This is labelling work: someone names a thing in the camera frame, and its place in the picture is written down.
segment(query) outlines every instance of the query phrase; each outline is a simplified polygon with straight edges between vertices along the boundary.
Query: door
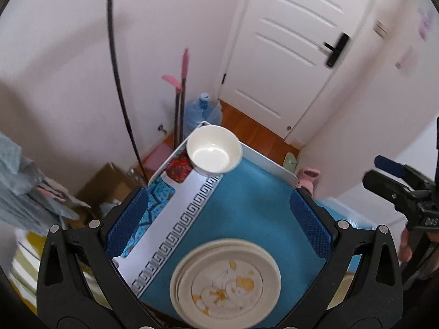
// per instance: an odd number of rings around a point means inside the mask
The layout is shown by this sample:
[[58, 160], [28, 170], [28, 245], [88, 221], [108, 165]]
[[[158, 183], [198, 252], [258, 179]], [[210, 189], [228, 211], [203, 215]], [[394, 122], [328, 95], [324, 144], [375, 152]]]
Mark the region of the door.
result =
[[335, 70], [369, 0], [249, 0], [220, 98], [285, 138]]

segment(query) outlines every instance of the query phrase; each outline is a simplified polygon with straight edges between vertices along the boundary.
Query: yellow and white striped cloth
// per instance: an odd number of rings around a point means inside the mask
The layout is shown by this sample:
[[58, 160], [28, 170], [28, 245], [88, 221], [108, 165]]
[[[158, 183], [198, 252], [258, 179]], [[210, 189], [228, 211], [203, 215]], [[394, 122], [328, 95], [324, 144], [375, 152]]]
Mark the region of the yellow and white striped cloth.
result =
[[[37, 314], [36, 283], [46, 237], [24, 230], [16, 230], [17, 251], [10, 265], [8, 279], [23, 302]], [[84, 277], [94, 299], [99, 304], [111, 308], [97, 284], [91, 270], [81, 264]]]

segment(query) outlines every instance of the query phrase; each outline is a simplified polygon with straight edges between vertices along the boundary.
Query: human hand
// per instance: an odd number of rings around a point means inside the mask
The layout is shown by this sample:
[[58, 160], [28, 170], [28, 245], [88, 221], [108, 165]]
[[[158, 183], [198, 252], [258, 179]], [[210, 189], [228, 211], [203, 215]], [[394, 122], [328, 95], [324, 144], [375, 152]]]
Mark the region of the human hand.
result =
[[[429, 232], [427, 233], [430, 241], [433, 243], [439, 243], [439, 232]], [[410, 261], [413, 256], [413, 251], [409, 246], [410, 234], [407, 229], [401, 233], [401, 246], [399, 247], [398, 258], [402, 262]]]

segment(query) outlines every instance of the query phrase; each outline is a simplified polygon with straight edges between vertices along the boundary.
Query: door handle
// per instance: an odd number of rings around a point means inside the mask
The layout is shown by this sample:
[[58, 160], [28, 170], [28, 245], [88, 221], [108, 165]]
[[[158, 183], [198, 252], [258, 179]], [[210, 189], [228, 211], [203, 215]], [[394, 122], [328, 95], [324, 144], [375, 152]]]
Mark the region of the door handle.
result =
[[349, 40], [350, 37], [346, 33], [342, 33], [335, 47], [329, 45], [326, 42], [323, 44], [326, 48], [332, 50], [332, 53], [329, 55], [328, 60], [326, 61], [326, 65], [328, 66], [328, 68], [334, 67]]

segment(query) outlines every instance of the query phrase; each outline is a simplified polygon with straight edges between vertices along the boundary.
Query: pink slipper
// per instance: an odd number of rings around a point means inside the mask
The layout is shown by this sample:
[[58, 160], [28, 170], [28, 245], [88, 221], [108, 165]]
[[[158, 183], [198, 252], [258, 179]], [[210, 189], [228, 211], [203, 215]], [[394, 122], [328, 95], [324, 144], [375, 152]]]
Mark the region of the pink slipper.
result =
[[317, 186], [320, 179], [320, 171], [313, 168], [302, 168], [297, 173], [298, 182], [295, 184], [297, 188], [304, 188], [309, 196], [313, 196], [313, 190]]

